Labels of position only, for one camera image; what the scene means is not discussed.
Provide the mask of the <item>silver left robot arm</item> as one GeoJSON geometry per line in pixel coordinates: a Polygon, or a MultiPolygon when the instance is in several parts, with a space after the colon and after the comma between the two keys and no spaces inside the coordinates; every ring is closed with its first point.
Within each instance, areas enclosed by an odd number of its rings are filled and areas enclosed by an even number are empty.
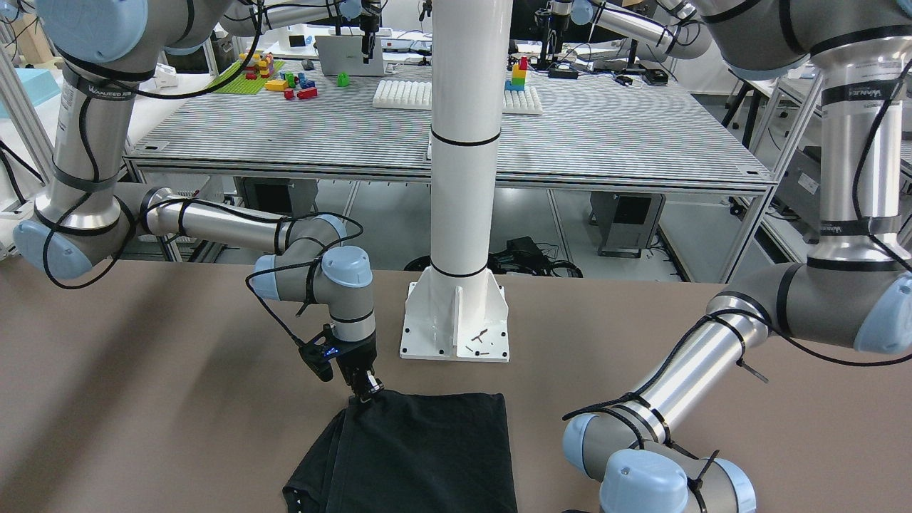
{"type": "Polygon", "coordinates": [[[730,367],[773,334],[867,353],[910,346],[910,253],[901,223],[908,1],[665,1],[682,31],[713,38],[742,78],[775,78],[810,59],[823,110],[819,243],[807,262],[734,281],[651,377],[567,413],[567,461],[601,484],[603,512],[753,512],[755,488],[671,431],[730,367]]]}

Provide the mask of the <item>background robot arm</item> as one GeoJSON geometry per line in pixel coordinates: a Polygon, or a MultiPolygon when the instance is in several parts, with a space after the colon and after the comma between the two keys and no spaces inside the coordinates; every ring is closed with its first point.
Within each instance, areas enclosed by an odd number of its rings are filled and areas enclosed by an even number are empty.
{"type": "Polygon", "coordinates": [[[560,61],[557,54],[564,43],[564,32],[569,22],[619,33],[635,40],[662,56],[694,59],[702,56],[711,43],[709,30],[698,19],[695,7],[687,1],[658,1],[658,6],[670,14],[670,25],[661,25],[653,19],[622,9],[606,1],[549,1],[534,14],[541,29],[541,51],[537,69],[546,71],[560,61]]]}

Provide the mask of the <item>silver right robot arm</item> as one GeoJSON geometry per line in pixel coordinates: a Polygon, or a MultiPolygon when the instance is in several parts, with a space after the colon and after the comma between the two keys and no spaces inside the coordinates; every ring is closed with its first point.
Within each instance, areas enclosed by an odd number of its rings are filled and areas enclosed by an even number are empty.
{"type": "Polygon", "coordinates": [[[315,212],[264,213],[229,204],[211,173],[165,169],[152,182],[124,163],[140,85],[160,53],[190,52],[218,23],[259,36],[277,6],[264,1],[37,1],[32,11],[63,59],[58,129],[48,184],[12,231],[19,254],[62,289],[88,285],[101,263],[114,264],[136,237],[195,238],[248,247],[260,260],[247,288],[270,300],[323,304],[330,321],[311,340],[292,335],[322,382],[339,373],[356,398],[383,389],[377,357],[368,254],[349,244],[345,217],[315,212]]]}

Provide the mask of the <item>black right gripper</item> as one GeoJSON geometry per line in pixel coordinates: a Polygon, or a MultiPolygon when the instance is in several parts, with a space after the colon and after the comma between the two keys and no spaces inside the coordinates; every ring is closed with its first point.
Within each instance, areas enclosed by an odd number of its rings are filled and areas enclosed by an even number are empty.
{"type": "Polygon", "coordinates": [[[377,336],[370,335],[362,341],[336,342],[339,355],[336,357],[339,370],[346,384],[352,389],[354,405],[367,405],[371,397],[385,389],[384,383],[375,377],[373,364],[377,358],[377,336]]]}

